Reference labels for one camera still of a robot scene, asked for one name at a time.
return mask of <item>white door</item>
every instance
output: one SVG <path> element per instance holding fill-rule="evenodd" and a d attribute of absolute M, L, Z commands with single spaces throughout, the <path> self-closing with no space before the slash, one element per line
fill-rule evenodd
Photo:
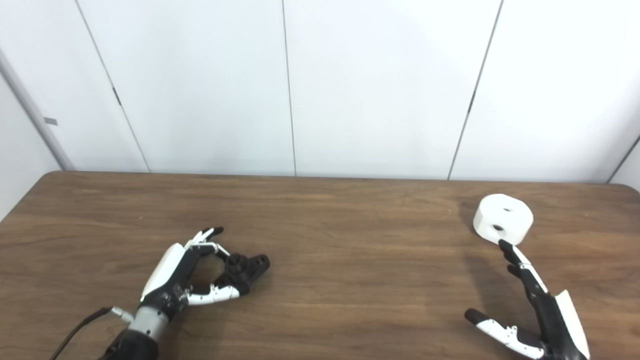
<path fill-rule="evenodd" d="M 285 0 L 298 175 L 446 179 L 499 0 Z"/>
<path fill-rule="evenodd" d="M 153 172 L 293 175 L 280 0 L 80 0 Z"/>
<path fill-rule="evenodd" d="M 505 0 L 451 179 L 604 182 L 640 133 L 640 3 Z"/>
<path fill-rule="evenodd" d="M 0 0 L 0 51 L 76 170 L 148 171 L 75 2 Z"/>

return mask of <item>door hinge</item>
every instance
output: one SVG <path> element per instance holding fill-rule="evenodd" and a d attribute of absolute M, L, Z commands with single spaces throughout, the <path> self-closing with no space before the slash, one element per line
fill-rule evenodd
<path fill-rule="evenodd" d="M 467 115 L 471 112 L 471 107 L 474 105 L 474 99 L 475 98 L 476 98 L 476 91 L 474 91 L 474 93 L 471 94 L 471 101 L 469 101 L 469 109 L 467 109 Z"/>
<path fill-rule="evenodd" d="M 111 88 L 113 90 L 113 95 L 116 95 L 116 100 L 118 101 L 118 105 L 122 106 L 122 103 L 120 102 L 120 97 L 118 96 L 118 92 L 116 91 L 116 88 Z"/>

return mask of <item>robotic hand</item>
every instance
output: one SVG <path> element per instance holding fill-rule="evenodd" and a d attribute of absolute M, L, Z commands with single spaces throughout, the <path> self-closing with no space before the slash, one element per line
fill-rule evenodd
<path fill-rule="evenodd" d="M 185 246 L 173 244 L 147 281 L 136 316 L 117 307 L 107 309 L 129 322 L 129 326 L 100 360 L 156 359 L 157 342 L 164 328 L 187 306 L 213 304 L 249 293 L 251 283 L 269 268 L 269 258 L 229 254 L 219 244 L 209 241 L 222 231 L 222 227 L 204 229 Z M 188 285 L 198 261 L 211 254 L 225 262 L 224 274 L 202 289 Z"/>
<path fill-rule="evenodd" d="M 536 311 L 540 335 L 516 326 L 505 327 L 476 309 L 468 309 L 465 318 L 487 335 L 511 350 L 531 359 L 588 360 L 589 347 L 569 293 L 553 297 L 529 260 L 512 244 L 498 242 L 507 270 L 524 284 L 527 299 Z"/>

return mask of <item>wooden table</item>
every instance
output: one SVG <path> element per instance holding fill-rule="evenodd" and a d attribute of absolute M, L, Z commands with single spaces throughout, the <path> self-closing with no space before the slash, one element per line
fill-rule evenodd
<path fill-rule="evenodd" d="M 533 210 L 520 248 L 569 289 L 592 359 L 639 358 L 640 196 L 625 186 L 86 172 L 46 175 L 0 224 L 0 358 L 47 359 L 99 307 L 134 311 L 169 245 L 222 225 L 218 242 L 271 269 L 178 316 L 163 359 L 518 359 L 463 317 L 538 330 L 471 227 L 489 193 Z M 101 318 L 60 359 L 95 359 L 123 328 Z"/>

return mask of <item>panel seam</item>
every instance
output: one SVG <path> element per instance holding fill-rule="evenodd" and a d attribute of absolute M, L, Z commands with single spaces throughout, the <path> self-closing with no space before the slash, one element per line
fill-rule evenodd
<path fill-rule="evenodd" d="M 622 167 L 622 165 L 625 163 L 625 161 L 627 160 L 627 158 L 629 157 L 629 155 L 631 155 L 631 153 L 636 149 L 638 143 L 640 142 L 640 136 L 638 136 L 638 138 L 636 139 L 636 141 L 633 143 L 633 145 L 631 145 L 631 148 L 629 148 L 629 150 L 627 151 L 627 153 L 625 154 L 624 158 L 622 158 L 622 160 L 620 161 L 620 163 L 618 164 L 618 166 L 616 167 L 615 170 L 613 170 L 613 173 L 611 174 L 611 176 L 609 177 L 609 180 L 607 180 L 607 184 L 611 183 L 611 181 L 613 180 L 613 178 L 616 176 L 616 174 L 618 173 L 618 171 L 620 170 L 620 168 Z"/>
<path fill-rule="evenodd" d="M 284 14 L 284 0 L 282 3 L 282 29 L 284 30 L 284 56 L 287 64 L 287 90 L 289 91 L 289 118 L 291 120 L 291 147 L 293 149 L 293 174 L 298 176 L 298 166 L 296 164 L 296 140 L 293 133 L 293 109 L 291 105 L 291 80 L 289 79 L 289 48 L 287 46 L 287 21 Z"/>
<path fill-rule="evenodd" d="M 140 146 L 140 142 L 138 141 L 138 137 L 136 136 L 136 133 L 133 131 L 133 127 L 131 126 L 131 121 L 129 121 L 129 117 L 127 116 L 127 112 L 124 110 L 124 106 L 122 106 L 120 97 L 117 95 L 117 91 L 116 91 L 115 85 L 113 84 L 113 80 L 111 79 L 111 75 L 109 74 L 109 70 L 107 70 L 107 66 L 104 64 L 104 60 L 102 59 L 102 54 L 100 53 L 100 49 L 98 49 L 98 44 L 95 42 L 95 38 L 93 37 L 91 28 L 89 28 L 89 23 L 86 21 L 86 18 L 84 17 L 84 12 L 80 7 L 80 3 L 78 2 L 78 0 L 74 0 L 74 1 L 76 3 L 78 12 L 80 13 L 80 17 L 84 22 L 84 26 L 86 27 L 86 30 L 89 33 L 89 37 L 91 38 L 91 42 L 93 43 L 93 48 L 95 49 L 95 52 L 98 54 L 98 59 L 100 59 L 100 63 L 102 64 L 104 73 L 107 74 L 107 79 L 109 79 L 109 84 L 111 85 L 111 89 L 113 90 L 113 93 L 116 95 L 118 105 L 120 105 L 120 109 L 122 110 L 122 115 L 124 115 L 124 119 L 127 121 L 127 125 L 129 126 L 129 131 L 131 131 L 131 136 L 133 136 L 133 140 L 136 142 L 138 151 L 140 151 L 140 156 L 142 157 L 142 161 L 145 162 L 145 166 L 147 167 L 147 172 L 151 172 L 151 169 L 149 168 L 149 164 L 147 162 L 147 158 L 145 157 L 145 153 L 142 151 L 142 147 Z"/>
<path fill-rule="evenodd" d="M 493 41 L 493 35 L 495 34 L 495 28 L 498 26 L 498 20 L 500 19 L 500 12 L 502 11 L 502 4 L 504 0 L 500 0 L 500 6 L 498 6 L 498 12 L 495 15 L 495 21 L 493 22 L 493 28 L 491 29 L 491 35 L 489 35 L 489 41 L 486 45 L 486 50 L 484 51 L 484 57 L 482 59 L 482 64 L 480 64 L 480 71 L 478 72 L 478 77 L 476 79 L 476 85 L 474 86 L 474 91 L 471 94 L 471 100 L 469 100 L 469 107 L 467 109 L 467 114 L 465 115 L 465 121 L 462 123 L 462 129 L 460 130 L 460 137 L 458 138 L 458 144 L 456 145 L 456 152 L 453 154 L 453 159 L 451 160 L 451 167 L 449 168 L 449 175 L 447 175 L 447 180 L 451 180 L 451 173 L 453 172 L 453 166 L 456 164 L 456 160 L 458 159 L 458 152 L 460 151 L 460 144 L 462 143 L 462 138 L 465 134 L 465 130 L 467 129 L 467 122 L 469 120 L 469 114 L 471 114 L 471 109 L 474 104 L 474 100 L 476 99 L 476 92 L 478 90 L 478 84 L 480 84 L 480 79 L 482 78 L 482 73 L 484 70 L 484 64 L 486 63 L 487 55 L 489 54 L 489 49 L 491 48 L 491 42 Z"/>

